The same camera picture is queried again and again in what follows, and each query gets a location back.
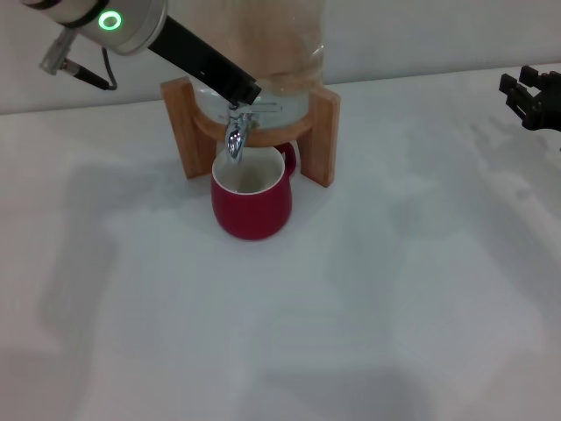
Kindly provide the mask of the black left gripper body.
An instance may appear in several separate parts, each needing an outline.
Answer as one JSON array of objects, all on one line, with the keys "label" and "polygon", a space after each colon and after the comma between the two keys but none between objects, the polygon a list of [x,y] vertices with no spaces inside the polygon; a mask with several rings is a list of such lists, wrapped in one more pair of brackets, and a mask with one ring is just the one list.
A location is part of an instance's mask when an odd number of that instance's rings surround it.
[{"label": "black left gripper body", "polygon": [[261,92],[253,77],[171,17],[149,49],[234,106],[253,104]]}]

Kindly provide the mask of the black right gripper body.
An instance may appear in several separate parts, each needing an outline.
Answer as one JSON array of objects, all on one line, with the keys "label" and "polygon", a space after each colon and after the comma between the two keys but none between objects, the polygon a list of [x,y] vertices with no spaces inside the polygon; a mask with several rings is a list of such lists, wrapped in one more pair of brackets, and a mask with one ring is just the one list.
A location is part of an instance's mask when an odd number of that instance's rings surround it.
[{"label": "black right gripper body", "polygon": [[549,72],[541,74],[544,85],[540,88],[538,103],[540,111],[540,129],[560,130],[560,74]]}]

